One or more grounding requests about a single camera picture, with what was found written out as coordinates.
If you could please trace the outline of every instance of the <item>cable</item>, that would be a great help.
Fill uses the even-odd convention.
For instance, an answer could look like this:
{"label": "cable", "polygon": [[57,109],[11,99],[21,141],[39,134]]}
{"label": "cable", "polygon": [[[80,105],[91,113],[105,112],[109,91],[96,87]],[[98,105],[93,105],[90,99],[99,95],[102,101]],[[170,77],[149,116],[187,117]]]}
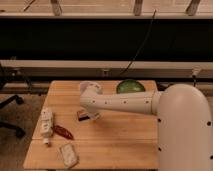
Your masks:
{"label": "cable", "polygon": [[117,75],[117,77],[120,77],[122,76],[126,71],[129,70],[129,68],[131,67],[131,65],[133,64],[133,62],[136,60],[136,58],[138,57],[138,55],[140,54],[140,52],[143,50],[143,48],[145,47],[146,45],[146,42],[147,40],[149,39],[149,36],[150,36],[150,33],[152,31],[152,25],[153,25],[153,21],[155,19],[155,15],[156,15],[156,10],[154,11],[153,15],[152,15],[152,19],[151,19],[151,22],[149,24],[149,28],[146,32],[146,35],[145,35],[145,38],[144,38],[144,41],[141,43],[141,45],[139,46],[138,50],[136,51],[136,54],[135,56],[132,58],[132,60],[130,61],[130,63],[128,64],[128,66],[120,73]]}
{"label": "cable", "polygon": [[197,77],[196,77],[196,75],[193,75],[192,79],[193,79],[193,86],[196,87],[196,85],[197,85]]}
{"label": "cable", "polygon": [[5,70],[4,70],[1,62],[0,62],[0,69],[1,69],[1,73],[2,73],[2,77],[4,79],[4,82],[7,82],[8,80],[7,80],[7,77],[6,77],[6,74],[5,74]]}

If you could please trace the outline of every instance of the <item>red chili pepper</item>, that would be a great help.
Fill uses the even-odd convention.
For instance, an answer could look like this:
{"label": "red chili pepper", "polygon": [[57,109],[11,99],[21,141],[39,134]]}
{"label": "red chili pepper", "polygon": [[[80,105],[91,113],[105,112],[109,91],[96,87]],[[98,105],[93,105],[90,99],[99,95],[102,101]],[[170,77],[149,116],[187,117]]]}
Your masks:
{"label": "red chili pepper", "polygon": [[70,140],[74,140],[73,135],[65,128],[59,126],[59,125],[54,125],[53,126],[53,130],[55,133],[57,133],[58,135],[70,139]]}

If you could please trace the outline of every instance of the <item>gray floor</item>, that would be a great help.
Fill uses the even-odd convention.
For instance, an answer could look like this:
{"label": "gray floor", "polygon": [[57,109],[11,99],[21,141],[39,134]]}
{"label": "gray floor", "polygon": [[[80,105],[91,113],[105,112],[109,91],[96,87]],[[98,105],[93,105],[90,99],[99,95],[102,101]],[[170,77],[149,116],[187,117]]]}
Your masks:
{"label": "gray floor", "polygon": [[[0,95],[3,100],[10,95]],[[45,95],[21,95],[25,103],[15,102],[0,110],[0,120],[19,125],[26,131],[26,136],[17,139],[14,131],[0,128],[0,171],[23,171],[23,162],[30,140],[38,120]],[[213,97],[208,97],[213,109]]]}

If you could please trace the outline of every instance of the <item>black wall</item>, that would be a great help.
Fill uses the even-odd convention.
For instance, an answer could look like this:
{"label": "black wall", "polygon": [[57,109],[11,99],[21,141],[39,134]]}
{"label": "black wall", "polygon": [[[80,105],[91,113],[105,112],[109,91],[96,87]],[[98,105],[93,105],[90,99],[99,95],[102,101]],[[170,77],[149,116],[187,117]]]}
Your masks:
{"label": "black wall", "polygon": [[[150,20],[0,19],[0,59],[130,60]],[[213,61],[213,20],[154,20],[137,60]]]}

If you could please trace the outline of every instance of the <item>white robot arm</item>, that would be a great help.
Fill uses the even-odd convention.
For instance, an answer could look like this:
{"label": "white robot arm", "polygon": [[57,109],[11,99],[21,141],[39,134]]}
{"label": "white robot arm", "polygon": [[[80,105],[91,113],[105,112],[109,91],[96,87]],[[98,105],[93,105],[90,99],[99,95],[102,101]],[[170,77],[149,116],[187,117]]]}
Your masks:
{"label": "white robot arm", "polygon": [[90,118],[100,109],[157,114],[159,171],[212,171],[212,115],[205,96],[179,84],[164,92],[102,95],[95,82],[82,82],[80,104]]}

